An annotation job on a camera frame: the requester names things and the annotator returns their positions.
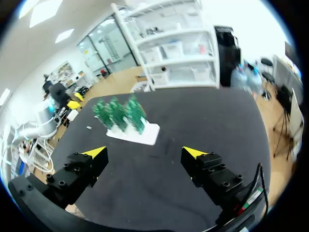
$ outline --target black tabletop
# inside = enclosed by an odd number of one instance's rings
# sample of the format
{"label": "black tabletop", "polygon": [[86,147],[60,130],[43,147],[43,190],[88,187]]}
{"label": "black tabletop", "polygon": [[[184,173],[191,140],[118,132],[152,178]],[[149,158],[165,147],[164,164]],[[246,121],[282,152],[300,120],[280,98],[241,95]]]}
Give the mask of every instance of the black tabletop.
{"label": "black tabletop", "polygon": [[[154,146],[106,136],[94,118],[91,99],[58,142],[52,159],[56,171],[66,157],[107,146],[109,164],[93,188],[76,202],[95,223],[125,229],[199,232],[215,225],[221,208],[201,188],[195,188],[180,164],[181,149],[188,146],[214,151],[234,173],[253,180],[262,163],[266,186],[270,181],[267,134],[257,105],[238,89],[178,88],[136,93],[147,120],[160,132]],[[109,102],[112,96],[102,97]],[[129,94],[117,95],[125,102]],[[256,210],[259,218],[264,201]]]}

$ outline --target white stand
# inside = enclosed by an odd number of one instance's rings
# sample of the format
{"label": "white stand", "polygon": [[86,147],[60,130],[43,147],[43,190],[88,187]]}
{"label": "white stand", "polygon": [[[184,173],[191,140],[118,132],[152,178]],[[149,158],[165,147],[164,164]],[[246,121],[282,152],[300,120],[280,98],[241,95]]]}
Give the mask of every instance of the white stand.
{"label": "white stand", "polygon": [[142,122],[145,125],[142,134],[139,134],[131,124],[128,124],[124,132],[122,132],[116,125],[113,125],[111,130],[107,130],[106,135],[115,139],[122,139],[134,143],[151,146],[155,145],[160,131],[159,125],[149,123],[146,120],[142,120]]}

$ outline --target glass wall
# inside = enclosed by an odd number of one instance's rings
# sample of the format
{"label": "glass wall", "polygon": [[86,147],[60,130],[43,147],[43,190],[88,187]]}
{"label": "glass wall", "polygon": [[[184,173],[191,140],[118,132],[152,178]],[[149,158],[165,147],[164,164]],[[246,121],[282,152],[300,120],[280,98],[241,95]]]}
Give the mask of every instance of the glass wall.
{"label": "glass wall", "polygon": [[137,65],[113,15],[94,28],[78,47],[95,75],[101,69],[114,73]]}
{"label": "glass wall", "polygon": [[85,58],[86,64],[92,72],[96,75],[99,74],[102,69],[107,72],[105,64],[99,56],[98,51],[88,37],[84,38],[78,44],[78,49],[81,51],[83,57]]}

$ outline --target floor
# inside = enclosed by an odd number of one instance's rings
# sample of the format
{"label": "floor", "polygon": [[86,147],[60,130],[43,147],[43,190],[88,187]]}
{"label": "floor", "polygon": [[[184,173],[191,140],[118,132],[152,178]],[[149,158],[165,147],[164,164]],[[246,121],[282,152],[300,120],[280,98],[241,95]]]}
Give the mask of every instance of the floor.
{"label": "floor", "polygon": [[[107,79],[100,80],[88,91],[82,105],[85,105],[91,98],[94,97],[129,93],[137,81],[135,76],[139,75],[140,72],[140,67],[134,67],[121,72],[113,73]],[[267,89],[270,91],[272,96],[275,96],[272,86],[269,86]],[[275,98],[272,98],[270,101],[265,101],[261,96],[257,98],[256,103],[261,112],[269,142],[271,179],[268,200],[269,205],[273,206],[291,177],[293,162],[292,159],[286,161],[286,153],[278,155],[275,159],[273,158],[273,153],[276,149],[279,138],[279,134],[273,131],[273,126],[283,111],[281,105]],[[59,128],[55,136],[55,140],[61,138],[65,132],[65,129],[66,128],[63,126]],[[287,141],[283,140],[280,147],[285,144],[287,144]],[[38,176],[38,178],[42,181],[45,181],[45,174],[37,172],[36,176]],[[66,210],[82,217],[82,214],[78,211],[78,209],[76,209],[75,206],[68,206]]]}
{"label": "floor", "polygon": [[[272,86],[269,86],[267,89],[271,93],[271,96],[275,96]],[[261,96],[258,97],[256,103],[260,110],[268,136],[271,164],[268,201],[269,205],[272,206],[276,203],[278,197],[284,190],[287,182],[291,177],[293,162],[291,157],[288,161],[286,160],[287,149],[284,149],[283,153],[273,158],[273,154],[279,139],[279,133],[273,131],[273,126],[283,112],[282,106],[275,98],[272,98],[270,101],[265,101]],[[278,124],[277,129],[281,129],[281,123]],[[288,141],[283,139],[283,141],[279,144],[279,148],[284,147],[287,145],[287,143]]]}

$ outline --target ceiling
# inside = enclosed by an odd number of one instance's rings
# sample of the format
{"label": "ceiling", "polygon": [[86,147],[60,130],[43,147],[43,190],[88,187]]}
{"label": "ceiling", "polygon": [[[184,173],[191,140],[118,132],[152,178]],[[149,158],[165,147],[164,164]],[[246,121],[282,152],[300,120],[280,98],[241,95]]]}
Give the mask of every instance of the ceiling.
{"label": "ceiling", "polygon": [[[90,32],[91,25],[118,0],[63,0],[57,14],[29,28],[31,13],[12,23],[0,47],[0,95],[18,85],[41,63],[70,44],[77,43]],[[72,35],[55,44],[58,34],[74,28]]]}

